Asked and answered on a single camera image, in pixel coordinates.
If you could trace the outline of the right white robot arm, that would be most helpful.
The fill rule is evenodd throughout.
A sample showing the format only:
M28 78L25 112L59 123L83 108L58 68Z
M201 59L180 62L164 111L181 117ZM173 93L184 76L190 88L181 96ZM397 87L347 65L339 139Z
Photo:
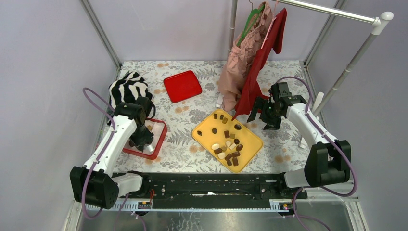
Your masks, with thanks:
M256 97L248 121L260 113L264 129L278 130L283 118L288 119L310 149L303 169L286 172L284 180L276 185L282 198L290 197L297 187L322 187L347 182L351 175L351 145L331 135L311 113L307 101L301 95L293 95L287 82L276 83L267 98Z

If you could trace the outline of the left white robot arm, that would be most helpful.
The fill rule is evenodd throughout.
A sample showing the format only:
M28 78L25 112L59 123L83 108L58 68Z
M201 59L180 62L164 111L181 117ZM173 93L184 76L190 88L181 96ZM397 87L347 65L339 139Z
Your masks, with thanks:
M149 193L149 185L143 176L126 173L113 177L114 165L123 148L129 142L139 150L150 149L153 133L145 122L154 108L147 97L138 97L135 103L120 103L116 106L108 133L94 154L82 167L73 167L70 180L74 198L82 205L93 205L110 209L117 199L128 193L143 198Z

